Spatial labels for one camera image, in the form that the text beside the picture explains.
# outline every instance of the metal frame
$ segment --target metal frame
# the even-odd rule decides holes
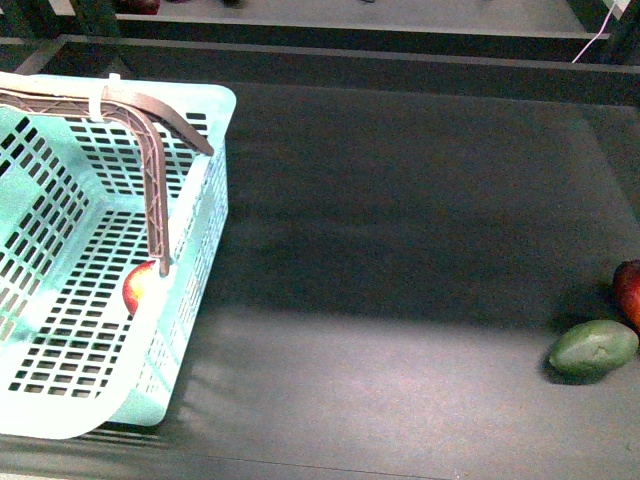
[[[61,37],[43,73],[640,106],[640,67],[167,40]]]
[[[593,36],[591,33],[567,33],[524,37],[473,32],[382,31],[137,20],[131,17],[117,18],[110,0],[71,1],[77,18],[59,19],[62,34],[542,61],[570,61]],[[606,34],[596,41],[584,55],[583,61],[598,61],[608,37]]]
[[[603,63],[640,65],[640,0],[631,0],[601,55]]]

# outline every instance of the white zip tie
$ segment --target white zip tie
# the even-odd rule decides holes
[[[89,118],[92,122],[104,123],[104,118],[102,118],[102,95],[104,95],[104,89],[107,88],[110,83],[119,80],[119,74],[110,73],[109,79],[105,83],[100,84],[89,96]]]

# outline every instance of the basket holes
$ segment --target basket holes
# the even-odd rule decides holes
[[[16,136],[13,133],[10,133],[5,137],[2,143],[0,143],[0,146],[6,150],[11,146],[11,144],[15,139],[16,139]]]
[[[47,181],[47,179],[49,178],[49,172],[47,172],[46,170],[42,172],[42,174],[40,175],[40,178],[38,178],[38,185],[42,186],[44,185],[44,182]]]
[[[27,385],[24,387],[24,391],[27,393],[41,393],[42,390],[44,390],[42,385]]]
[[[62,387],[49,387],[49,395],[58,395],[58,396],[62,396],[65,393],[67,393],[67,389],[66,388],[62,388]]]
[[[53,377],[53,381],[56,383],[71,383],[73,377],[69,375],[56,375]]]
[[[38,225],[38,227],[42,226],[42,224],[38,220],[36,220],[35,224]],[[49,230],[47,230],[46,228],[43,228],[42,231],[40,232],[40,235],[38,235],[38,238],[36,239],[38,243],[44,242],[44,239],[47,237],[48,234],[49,234]]]
[[[31,170],[29,170],[29,175],[32,178],[36,177],[36,174],[40,171],[40,164],[36,163],[33,167],[31,167]]]
[[[111,298],[111,292],[95,292],[93,296],[96,298]]]
[[[82,373],[88,373],[88,374],[96,375],[96,374],[100,373],[100,367],[94,367],[92,365],[88,365],[88,366],[82,368]]]
[[[47,243],[45,243],[45,244],[44,244],[44,248],[45,248],[46,250],[49,250],[49,249],[51,248],[51,245],[53,245],[53,242],[55,242],[55,241],[56,241],[56,238],[55,238],[55,237],[49,237],[49,238],[47,239]]]
[[[53,249],[52,255],[55,257],[56,255],[58,255],[58,252],[60,251],[60,249],[62,248],[62,242],[58,242],[55,246],[55,248]]]
[[[11,308],[13,307],[13,305],[16,303],[16,301],[18,300],[18,295],[14,294],[9,301],[6,303],[6,305],[4,305],[4,308],[6,310],[11,310]]]
[[[27,272],[27,274],[22,279],[22,282],[20,282],[20,290],[24,290],[32,278],[33,278],[33,275]]]
[[[18,266],[13,272],[13,276],[11,277],[9,282],[16,283],[18,281],[18,278],[20,278],[20,275],[22,275],[22,272],[24,272],[24,268],[21,266]]]
[[[4,330],[0,331],[0,342],[6,341],[11,336],[11,334],[13,333],[13,330],[15,328],[16,328],[15,322],[7,322],[4,325]]]
[[[43,357],[49,357],[49,358],[59,358],[60,357],[60,350],[45,350],[42,353]]]
[[[47,342],[47,345],[51,347],[64,347],[67,344],[66,340],[62,340],[61,338],[50,338]]]
[[[33,372],[31,374],[31,380],[35,380],[37,382],[46,382],[47,380],[49,380],[49,377],[49,373]]]
[[[6,248],[11,248],[13,246],[13,244],[15,243],[15,241],[18,239],[18,237],[19,237],[18,233],[17,232],[13,232],[11,234],[11,236],[9,237],[9,239],[5,242],[4,246]]]
[[[187,120],[206,120],[207,115],[198,112],[187,112]]]
[[[106,356],[104,355],[100,355],[99,353],[91,353],[89,354],[89,357],[87,358],[87,360],[89,360],[90,362],[99,362],[102,363],[107,359]]]
[[[64,193],[64,188],[63,187],[58,188],[58,190],[56,190],[56,193],[53,194],[53,199],[57,202],[63,193]]]
[[[47,203],[42,209],[42,211],[40,212],[40,215],[43,218],[46,218],[46,216],[49,215],[49,212],[51,211],[52,208],[53,208],[53,205],[51,205],[50,203]]]
[[[10,166],[11,162],[9,160],[5,160],[4,162],[0,163],[0,177],[2,177],[2,175],[4,175],[7,170],[9,170]]]
[[[29,235],[31,235],[32,237],[35,237],[36,232],[38,231],[38,228],[40,228],[40,225],[41,225],[40,222],[37,220],[33,222],[33,225],[31,225],[31,228],[29,229]]]
[[[36,152],[39,152],[42,149],[42,147],[44,147],[44,139],[43,138],[38,138],[36,143],[34,143],[34,145],[33,145],[33,149]]]
[[[14,262],[12,259],[9,259],[5,264],[5,266],[2,268],[2,271],[0,271],[0,276],[6,277],[9,271],[11,271],[11,268],[15,265],[15,263],[16,262]]]
[[[66,224],[67,224],[67,219],[62,217],[60,219],[60,221],[58,222],[58,225],[56,225],[55,230],[58,231],[58,232],[61,232]]]
[[[20,306],[17,308],[16,313],[15,313],[16,317],[19,317],[20,315],[22,315],[22,311],[25,309],[26,306],[27,306],[27,301],[26,300],[23,300],[22,302],[20,302]]]
[[[65,240],[69,238],[69,235],[71,235],[71,232],[73,232],[73,225],[69,225],[67,229],[64,231],[64,233],[62,234]]]
[[[95,378],[89,378],[89,377],[80,377],[78,379],[78,385],[87,385],[87,386],[91,386],[94,385],[96,383],[96,379]]]
[[[20,244],[16,247],[15,254],[22,255],[22,252],[27,247],[27,245],[29,245],[29,242],[26,240],[22,240]]]
[[[51,190],[53,190],[53,187],[55,186],[56,186],[55,180],[51,180],[49,184],[45,187],[44,191],[47,193],[51,193]]]

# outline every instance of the red apple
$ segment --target red apple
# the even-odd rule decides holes
[[[624,314],[640,329],[640,259],[622,262],[616,268],[613,294]]]
[[[145,294],[147,285],[151,281],[151,275],[157,275],[153,271],[155,260],[141,263],[129,272],[122,285],[122,298],[129,313],[134,316],[138,310],[138,304]]]

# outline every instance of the shelf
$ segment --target shelf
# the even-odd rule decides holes
[[[583,32],[564,0],[450,2],[447,0],[163,1],[158,20],[242,22],[257,25],[502,33]]]

